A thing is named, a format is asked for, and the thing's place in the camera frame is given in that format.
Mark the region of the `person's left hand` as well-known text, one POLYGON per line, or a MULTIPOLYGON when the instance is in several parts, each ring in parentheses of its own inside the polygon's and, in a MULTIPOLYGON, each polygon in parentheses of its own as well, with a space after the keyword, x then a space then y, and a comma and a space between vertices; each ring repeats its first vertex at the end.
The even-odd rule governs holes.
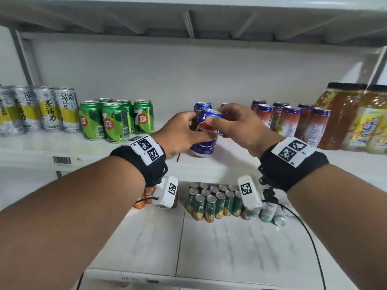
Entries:
POLYGON ((184 152, 191 146, 181 145, 181 136, 191 130, 191 125, 196 117, 193 111, 175 114, 160 130, 151 134, 151 137, 163 148, 166 159, 184 152))

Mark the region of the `person's right hand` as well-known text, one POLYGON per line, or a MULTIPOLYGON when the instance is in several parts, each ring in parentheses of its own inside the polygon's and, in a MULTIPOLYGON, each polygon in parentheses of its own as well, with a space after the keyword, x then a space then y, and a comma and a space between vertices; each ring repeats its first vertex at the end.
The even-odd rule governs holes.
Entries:
MULTIPOLYGON (((231 138, 253 157, 261 158, 269 148, 285 139, 266 127, 257 114, 246 106, 231 103, 220 107, 219 111, 223 119, 239 122, 238 135, 225 137, 231 138)), ((206 123, 214 127, 214 118, 208 117, 206 123)))

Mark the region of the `person's left forearm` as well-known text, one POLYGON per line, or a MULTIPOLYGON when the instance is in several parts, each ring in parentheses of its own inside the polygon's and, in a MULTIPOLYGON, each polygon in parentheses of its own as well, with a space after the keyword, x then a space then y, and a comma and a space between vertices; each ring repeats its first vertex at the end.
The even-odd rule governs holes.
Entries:
POLYGON ((144 188, 136 167, 109 156, 0 211, 0 290, 70 290, 144 188))

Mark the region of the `person's right forearm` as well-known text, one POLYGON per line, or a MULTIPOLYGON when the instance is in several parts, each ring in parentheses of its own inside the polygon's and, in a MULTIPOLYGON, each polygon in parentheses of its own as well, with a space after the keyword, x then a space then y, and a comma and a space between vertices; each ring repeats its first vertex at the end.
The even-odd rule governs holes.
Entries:
POLYGON ((329 164, 287 194, 359 290, 387 290, 387 192, 329 164))

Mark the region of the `row of red tea cans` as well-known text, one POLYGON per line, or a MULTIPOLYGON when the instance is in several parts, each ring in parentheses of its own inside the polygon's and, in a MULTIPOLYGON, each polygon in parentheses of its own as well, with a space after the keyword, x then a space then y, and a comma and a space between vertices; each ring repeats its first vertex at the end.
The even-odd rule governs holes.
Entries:
POLYGON ((319 110, 322 115, 328 115, 330 112, 312 105, 300 104, 298 107, 291 107, 284 102, 274 102, 268 105, 265 100, 253 100, 251 109, 270 130, 282 136, 297 138, 301 138, 312 111, 319 110))

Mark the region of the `group of green yellow cans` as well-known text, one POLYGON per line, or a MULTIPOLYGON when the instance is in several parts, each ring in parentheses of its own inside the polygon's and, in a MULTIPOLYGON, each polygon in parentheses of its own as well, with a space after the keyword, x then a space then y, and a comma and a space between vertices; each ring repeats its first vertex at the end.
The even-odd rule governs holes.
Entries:
POLYGON ((195 221, 208 223, 229 216, 251 219, 237 185, 190 182, 186 210, 195 221))

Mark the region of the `orange snack packets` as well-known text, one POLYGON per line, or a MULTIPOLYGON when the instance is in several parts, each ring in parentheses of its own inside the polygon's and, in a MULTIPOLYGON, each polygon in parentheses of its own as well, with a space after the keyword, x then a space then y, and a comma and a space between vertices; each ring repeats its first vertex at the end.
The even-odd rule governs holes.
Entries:
POLYGON ((145 188, 143 195, 136 201, 133 208, 140 210, 140 209, 143 209, 147 204, 152 204, 155 190, 156 190, 155 186, 145 188))

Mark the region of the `white drink can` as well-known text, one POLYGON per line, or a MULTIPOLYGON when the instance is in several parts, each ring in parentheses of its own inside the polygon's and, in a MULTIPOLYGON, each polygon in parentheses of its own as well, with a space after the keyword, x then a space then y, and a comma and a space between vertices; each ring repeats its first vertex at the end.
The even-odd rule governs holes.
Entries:
POLYGON ((282 227, 286 224, 286 213, 284 209, 278 205, 276 212, 274 213, 272 223, 276 226, 282 227))
POLYGON ((259 214, 259 218, 261 219, 261 221, 265 223, 271 223, 277 211, 277 208, 278 208, 278 204, 266 202, 265 207, 261 210, 259 214))

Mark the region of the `amber tea bottle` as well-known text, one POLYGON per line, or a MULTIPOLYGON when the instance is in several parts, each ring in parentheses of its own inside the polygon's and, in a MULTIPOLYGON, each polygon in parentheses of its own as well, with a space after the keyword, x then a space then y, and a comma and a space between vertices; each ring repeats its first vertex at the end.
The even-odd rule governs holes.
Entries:
POLYGON ((338 93, 342 91, 344 83, 340 82, 329 82, 325 92, 317 99, 314 107, 319 107, 322 109, 328 109, 331 101, 337 96, 338 93))
POLYGON ((341 91, 329 102, 326 109, 330 110, 325 131, 319 149, 339 150, 356 116, 359 101, 367 84, 344 83, 341 91))
POLYGON ((356 115, 341 145, 346 151, 365 151, 387 108, 387 85, 372 84, 361 96, 356 115))

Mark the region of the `silver yellow tea can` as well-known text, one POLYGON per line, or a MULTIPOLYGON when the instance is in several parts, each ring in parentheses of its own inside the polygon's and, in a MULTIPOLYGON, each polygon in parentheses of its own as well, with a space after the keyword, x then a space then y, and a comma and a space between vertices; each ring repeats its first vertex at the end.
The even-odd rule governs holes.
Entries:
POLYGON ((15 103, 26 131, 43 129, 37 97, 31 86, 11 86, 15 103))
POLYGON ((33 90, 41 112, 44 130, 50 133, 62 131, 61 114, 53 89, 34 87, 33 90))
POLYGON ((63 131, 68 134, 81 131, 79 105, 74 88, 54 88, 53 94, 59 107, 63 131))
POLYGON ((0 136, 11 137, 26 133, 11 90, 0 86, 0 136))

